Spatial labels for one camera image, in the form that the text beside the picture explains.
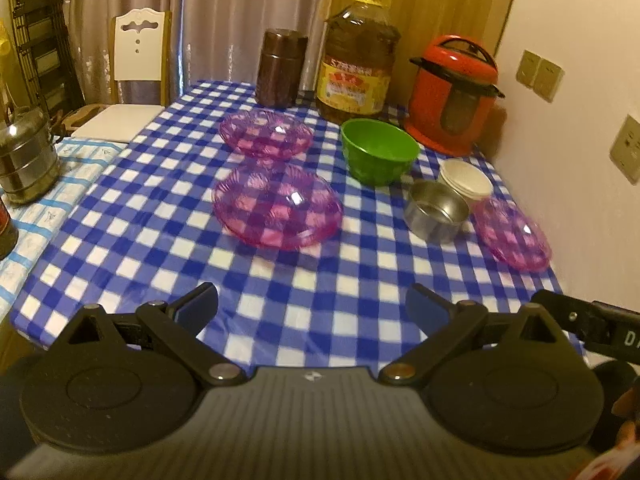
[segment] bottle label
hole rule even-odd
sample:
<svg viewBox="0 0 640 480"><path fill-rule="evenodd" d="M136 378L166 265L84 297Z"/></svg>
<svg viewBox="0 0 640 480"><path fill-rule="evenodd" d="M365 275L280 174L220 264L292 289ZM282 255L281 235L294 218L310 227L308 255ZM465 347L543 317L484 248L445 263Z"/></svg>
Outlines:
<svg viewBox="0 0 640 480"><path fill-rule="evenodd" d="M317 95L331 108L360 115L382 110L391 74L379 68L352 65L325 56L320 67Z"/></svg>
<svg viewBox="0 0 640 480"><path fill-rule="evenodd" d="M9 212L4 207L4 202L2 202L2 198L0 198L0 234L4 232L6 227L9 225L9 220L11 217L9 216Z"/></svg>

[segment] chair seat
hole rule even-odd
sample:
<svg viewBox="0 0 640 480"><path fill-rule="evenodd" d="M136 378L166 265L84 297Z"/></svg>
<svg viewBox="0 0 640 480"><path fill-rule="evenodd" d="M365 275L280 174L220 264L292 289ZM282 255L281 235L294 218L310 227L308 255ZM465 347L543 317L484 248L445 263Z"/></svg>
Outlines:
<svg viewBox="0 0 640 480"><path fill-rule="evenodd" d="M164 110L160 105L111 105L72 133L76 139L131 142Z"/></svg>

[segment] blue checkered tablecloth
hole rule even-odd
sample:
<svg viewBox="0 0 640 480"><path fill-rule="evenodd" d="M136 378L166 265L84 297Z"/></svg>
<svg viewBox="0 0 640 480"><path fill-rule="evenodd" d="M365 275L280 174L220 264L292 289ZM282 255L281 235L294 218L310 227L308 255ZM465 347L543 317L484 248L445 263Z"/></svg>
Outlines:
<svg viewBox="0 0 640 480"><path fill-rule="evenodd" d="M56 144L62 176L45 196L13 206L0 189L0 200L18 228L18 243L0 262L0 320L9 312L24 280L87 188L110 165L124 144L64 139Z"/></svg>
<svg viewBox="0 0 640 480"><path fill-rule="evenodd" d="M424 338L401 306L414 282L502 312L539 288L559 290L551 270L523 274L496 261L470 222L454 244L415 237L402 220L404 197L414 178L437 175L441 156L423 150L402 182L363 187L348 175L338 126L309 100L288 110L314 130L292 163L338 194L342 229L300 252L244 245L212 214L211 191L244 159L218 134L221 118L255 107L253 95L247 84L201 82L149 124L44 251L14 304L16 328L48 346L85 303L132 312L210 281L220 309L198 337L238 364L379 370ZM388 115L397 122L397 110ZM468 160L511 199L490 164Z"/></svg>

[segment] green plastic bowl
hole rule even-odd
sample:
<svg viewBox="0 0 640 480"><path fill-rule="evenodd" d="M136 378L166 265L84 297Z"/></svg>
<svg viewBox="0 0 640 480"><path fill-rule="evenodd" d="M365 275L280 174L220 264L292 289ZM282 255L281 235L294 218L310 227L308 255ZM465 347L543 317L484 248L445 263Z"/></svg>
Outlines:
<svg viewBox="0 0 640 480"><path fill-rule="evenodd" d="M414 138L374 119L351 119L340 127L351 176L366 186L387 186L407 172L420 153Z"/></svg>

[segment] stainless steel cup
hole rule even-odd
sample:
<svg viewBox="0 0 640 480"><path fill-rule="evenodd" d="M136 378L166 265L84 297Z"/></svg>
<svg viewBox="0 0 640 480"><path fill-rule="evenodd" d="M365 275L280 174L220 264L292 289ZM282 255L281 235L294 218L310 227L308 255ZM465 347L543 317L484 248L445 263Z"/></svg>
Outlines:
<svg viewBox="0 0 640 480"><path fill-rule="evenodd" d="M435 180L416 180L404 207L404 221L426 242L446 244L455 238L469 206L458 192Z"/></svg>

